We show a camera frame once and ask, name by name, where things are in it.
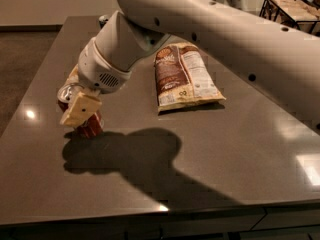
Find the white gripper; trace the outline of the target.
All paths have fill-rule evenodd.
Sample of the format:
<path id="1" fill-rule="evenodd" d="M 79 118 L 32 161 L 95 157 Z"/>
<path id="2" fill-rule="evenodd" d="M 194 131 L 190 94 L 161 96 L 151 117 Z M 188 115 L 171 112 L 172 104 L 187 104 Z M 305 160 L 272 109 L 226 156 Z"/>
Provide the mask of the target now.
<path id="1" fill-rule="evenodd" d="M 74 66 L 64 85 L 73 86 L 80 82 L 90 89 L 108 94 L 118 91 L 130 77 L 130 72 L 120 71 L 102 57 L 96 38 L 92 38 L 80 53 L 78 66 Z M 77 128 L 100 109 L 102 102 L 97 96 L 79 91 L 60 104 L 64 109 L 60 123 Z"/>

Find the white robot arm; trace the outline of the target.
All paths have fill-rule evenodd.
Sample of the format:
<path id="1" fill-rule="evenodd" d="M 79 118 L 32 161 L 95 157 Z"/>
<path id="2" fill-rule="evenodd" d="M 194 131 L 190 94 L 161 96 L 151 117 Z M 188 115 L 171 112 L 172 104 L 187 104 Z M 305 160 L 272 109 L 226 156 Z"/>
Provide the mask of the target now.
<path id="1" fill-rule="evenodd" d="M 320 39 L 212 0 L 117 0 L 59 94 L 61 122 L 78 127 L 117 91 L 136 61 L 170 36 L 193 43 L 300 121 L 320 126 Z"/>

